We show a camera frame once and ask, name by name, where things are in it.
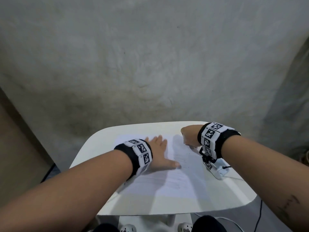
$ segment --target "table leg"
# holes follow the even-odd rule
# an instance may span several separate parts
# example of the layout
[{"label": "table leg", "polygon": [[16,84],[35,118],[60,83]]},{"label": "table leg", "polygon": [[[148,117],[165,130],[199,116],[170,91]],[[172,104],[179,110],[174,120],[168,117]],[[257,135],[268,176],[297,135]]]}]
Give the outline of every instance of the table leg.
[{"label": "table leg", "polygon": [[169,214],[166,220],[166,224],[172,227],[175,223],[176,214]]}]

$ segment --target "white cable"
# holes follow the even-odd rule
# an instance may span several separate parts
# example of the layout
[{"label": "white cable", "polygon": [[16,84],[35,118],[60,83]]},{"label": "white cable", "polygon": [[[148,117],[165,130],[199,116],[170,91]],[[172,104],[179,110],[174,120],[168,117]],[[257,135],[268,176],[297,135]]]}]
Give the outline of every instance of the white cable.
[{"label": "white cable", "polygon": [[[197,215],[198,217],[202,217],[203,215],[200,215],[200,214],[197,214],[197,213],[195,213],[195,215]],[[244,230],[236,223],[236,222],[234,222],[234,221],[232,221],[231,219],[229,219],[229,218],[224,218],[224,217],[215,217],[215,219],[224,219],[224,220],[228,220],[228,221],[230,221],[230,222],[233,222],[235,225],[237,225],[237,227],[242,231],[242,232],[244,232]]]}]

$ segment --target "white table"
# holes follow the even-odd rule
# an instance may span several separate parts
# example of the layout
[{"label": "white table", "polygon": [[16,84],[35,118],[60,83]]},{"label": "white table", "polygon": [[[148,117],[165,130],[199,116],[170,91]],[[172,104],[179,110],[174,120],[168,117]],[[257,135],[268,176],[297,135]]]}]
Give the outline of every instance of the white table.
[{"label": "white table", "polygon": [[[119,135],[181,135],[180,129],[182,127],[205,123],[205,121],[176,121],[123,125],[102,129],[86,141],[75,157],[71,167],[113,150],[114,141]],[[223,180],[215,179],[206,167],[204,167],[204,175],[207,182],[208,200],[165,196],[119,195],[115,192],[99,211],[98,215],[159,215],[224,210],[244,206],[252,202],[256,197],[256,193],[233,169],[230,170]]]}]

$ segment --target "sheet of paper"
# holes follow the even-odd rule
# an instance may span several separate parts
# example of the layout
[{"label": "sheet of paper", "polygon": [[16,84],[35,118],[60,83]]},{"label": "sheet of paper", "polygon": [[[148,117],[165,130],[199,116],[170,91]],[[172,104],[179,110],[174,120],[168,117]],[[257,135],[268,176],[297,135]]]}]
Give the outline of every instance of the sheet of paper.
[{"label": "sheet of paper", "polygon": [[[121,135],[115,140],[114,145],[134,138],[145,139],[145,136]],[[181,168],[140,175],[122,187],[119,194],[206,199],[206,181],[201,156],[183,144],[183,138],[180,135],[163,135],[163,138],[168,140],[165,157],[178,161]]]}]

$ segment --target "forearm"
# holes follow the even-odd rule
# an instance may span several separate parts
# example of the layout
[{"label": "forearm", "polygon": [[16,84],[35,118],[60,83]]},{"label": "forearm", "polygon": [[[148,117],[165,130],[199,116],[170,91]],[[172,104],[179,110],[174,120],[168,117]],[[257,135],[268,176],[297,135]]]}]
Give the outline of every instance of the forearm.
[{"label": "forearm", "polygon": [[228,138],[222,157],[291,229],[309,231],[309,168],[241,136]]},{"label": "forearm", "polygon": [[131,173],[121,151],[92,158],[0,209],[0,232],[80,231]]}]

